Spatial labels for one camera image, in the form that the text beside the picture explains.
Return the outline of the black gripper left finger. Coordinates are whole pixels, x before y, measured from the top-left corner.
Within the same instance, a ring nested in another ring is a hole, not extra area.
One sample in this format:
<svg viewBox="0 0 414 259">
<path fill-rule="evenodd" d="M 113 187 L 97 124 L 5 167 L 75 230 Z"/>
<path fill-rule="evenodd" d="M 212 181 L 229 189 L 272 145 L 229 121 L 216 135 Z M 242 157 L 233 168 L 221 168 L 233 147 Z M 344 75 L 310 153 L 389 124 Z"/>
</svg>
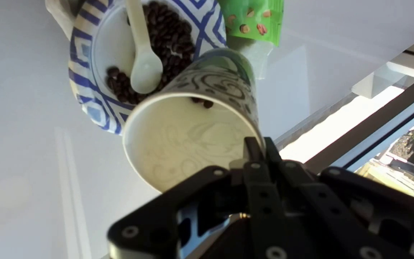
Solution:
<svg viewBox="0 0 414 259">
<path fill-rule="evenodd" d="M 290 259 L 285 245 L 285 220 L 279 193 L 272 183 L 264 147 L 255 137 L 245 138 L 244 167 L 255 259 Z"/>
</svg>

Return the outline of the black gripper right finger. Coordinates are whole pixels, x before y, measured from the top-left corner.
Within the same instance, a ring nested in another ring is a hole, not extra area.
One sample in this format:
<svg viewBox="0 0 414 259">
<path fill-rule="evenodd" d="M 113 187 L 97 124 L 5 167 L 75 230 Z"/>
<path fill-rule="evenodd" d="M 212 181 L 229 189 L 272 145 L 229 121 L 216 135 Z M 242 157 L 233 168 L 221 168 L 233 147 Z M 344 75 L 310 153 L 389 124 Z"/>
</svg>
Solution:
<svg viewBox="0 0 414 259">
<path fill-rule="evenodd" d="M 265 147 L 277 197 L 274 237 L 288 259 L 410 259 L 407 250 L 369 232 L 330 186 L 300 163 L 282 160 L 271 138 Z"/>
</svg>

